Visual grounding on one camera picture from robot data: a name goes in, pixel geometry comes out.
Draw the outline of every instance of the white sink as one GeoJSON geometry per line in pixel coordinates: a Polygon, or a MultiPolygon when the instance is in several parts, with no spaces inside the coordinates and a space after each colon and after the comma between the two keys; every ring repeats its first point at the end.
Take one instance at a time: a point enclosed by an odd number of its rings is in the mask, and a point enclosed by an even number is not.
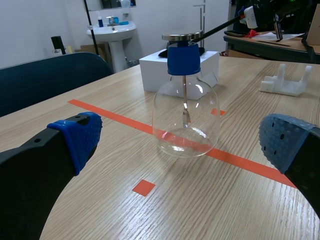
{"type": "MultiPolygon", "coordinates": [[[[104,22],[104,27],[94,25],[93,32],[97,42],[109,43],[113,70],[117,73],[127,69],[122,40],[132,38],[137,27],[132,21],[129,21],[127,25],[107,26],[107,24],[104,22]]],[[[87,30],[86,34],[92,38],[90,30],[87,30]]]]}
{"type": "MultiPolygon", "coordinates": [[[[93,26],[95,39],[99,42],[117,42],[129,39],[134,35],[135,29],[137,28],[132,21],[127,25],[107,26],[106,22],[103,24],[105,25],[104,27],[99,27],[98,25],[93,26]]],[[[86,31],[86,34],[92,38],[89,29],[86,31]]]]}

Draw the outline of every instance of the wooden table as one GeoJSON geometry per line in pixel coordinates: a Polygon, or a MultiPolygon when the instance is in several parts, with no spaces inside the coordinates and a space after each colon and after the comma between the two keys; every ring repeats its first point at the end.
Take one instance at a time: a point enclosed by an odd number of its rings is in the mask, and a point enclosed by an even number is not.
{"type": "MultiPolygon", "coordinates": [[[[305,66],[289,63],[287,79],[298,81],[305,66]]],[[[265,115],[320,125],[320,66],[300,97],[259,92],[260,82],[278,67],[267,60],[220,58],[214,90],[226,113],[218,149],[272,167],[259,144],[265,115]]],[[[48,123],[86,111],[71,99],[150,125],[153,97],[143,90],[140,67],[127,69],[0,118],[0,151],[20,146],[48,123]]],[[[319,239],[319,218],[296,188],[207,155],[170,157],[152,135],[102,120],[98,148],[61,193],[42,240],[319,239]],[[132,191],[142,179],[155,184],[146,197],[132,191]]]]}
{"type": "MultiPolygon", "coordinates": [[[[282,40],[277,44],[261,42],[260,39],[235,37],[225,35],[223,39],[232,51],[258,56],[263,59],[287,61],[295,63],[310,63],[310,56],[301,43],[301,38],[295,37],[282,40]]],[[[320,62],[320,46],[312,46],[316,54],[317,63],[320,62]]]]}

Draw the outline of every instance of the blue bottle cap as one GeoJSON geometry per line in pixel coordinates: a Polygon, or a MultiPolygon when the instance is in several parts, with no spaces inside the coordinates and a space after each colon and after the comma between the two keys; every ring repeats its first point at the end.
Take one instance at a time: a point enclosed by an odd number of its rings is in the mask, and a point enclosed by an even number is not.
{"type": "Polygon", "coordinates": [[[187,76],[199,73],[199,47],[195,42],[180,41],[168,47],[168,73],[174,76],[187,76]]]}

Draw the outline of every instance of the glass bottle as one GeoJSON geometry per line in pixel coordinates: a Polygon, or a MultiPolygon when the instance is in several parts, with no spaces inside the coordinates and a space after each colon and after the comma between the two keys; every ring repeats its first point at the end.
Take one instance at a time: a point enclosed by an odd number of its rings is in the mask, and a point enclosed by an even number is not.
{"type": "Polygon", "coordinates": [[[218,98],[202,81],[199,47],[188,42],[195,36],[179,35],[178,40],[171,36],[162,36],[177,43],[168,47],[170,81],[154,96],[152,131],[163,152],[181,158],[197,157],[209,152],[218,141],[218,98]]]}

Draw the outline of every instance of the paper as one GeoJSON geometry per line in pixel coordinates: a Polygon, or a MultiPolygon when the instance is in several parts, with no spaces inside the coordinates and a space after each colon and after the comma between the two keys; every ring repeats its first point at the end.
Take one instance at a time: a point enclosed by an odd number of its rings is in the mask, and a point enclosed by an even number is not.
{"type": "MultiPolygon", "coordinates": [[[[283,40],[289,40],[289,39],[293,39],[295,37],[299,37],[301,35],[303,35],[304,33],[299,33],[299,34],[283,34],[283,40]]],[[[269,32],[266,34],[262,34],[262,35],[258,35],[258,36],[254,36],[252,37],[253,39],[257,39],[257,40],[264,40],[264,41],[277,41],[277,35],[269,32]]]]}

